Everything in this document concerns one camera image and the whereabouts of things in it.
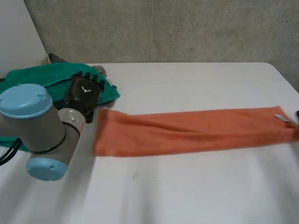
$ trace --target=white table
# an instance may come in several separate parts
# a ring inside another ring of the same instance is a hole
[[[129,114],[280,105],[299,94],[266,63],[102,64]],[[0,168],[3,224],[299,223],[299,145],[92,158],[85,128],[66,177],[31,178],[27,153]]]

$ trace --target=gray wall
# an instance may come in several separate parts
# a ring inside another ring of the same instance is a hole
[[[268,62],[299,91],[299,0],[25,0],[72,62]]]

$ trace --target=green cloth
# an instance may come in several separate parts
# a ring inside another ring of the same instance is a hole
[[[93,67],[79,63],[51,63],[37,67],[10,71],[4,82],[0,82],[0,94],[5,90],[20,84],[39,84],[46,87],[52,97],[53,102],[63,100],[65,91],[71,83],[73,74],[82,71],[83,74],[89,72],[91,77],[97,75],[98,80],[105,81],[105,90],[101,94],[98,104],[120,97],[115,87],[111,86],[106,79]],[[9,147],[15,137],[0,137],[0,146]]]

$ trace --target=orange cloth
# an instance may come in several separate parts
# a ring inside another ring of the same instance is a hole
[[[273,117],[279,106],[127,115],[101,109],[97,156],[148,156],[256,147],[298,140],[296,124]]]

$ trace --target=light blue joint cap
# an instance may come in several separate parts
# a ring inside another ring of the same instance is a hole
[[[26,170],[34,178],[42,181],[58,181],[62,179],[68,166],[58,160],[36,157],[27,161]]]
[[[46,113],[52,103],[51,96],[43,86],[23,84],[1,93],[0,112],[9,118],[34,118]]]

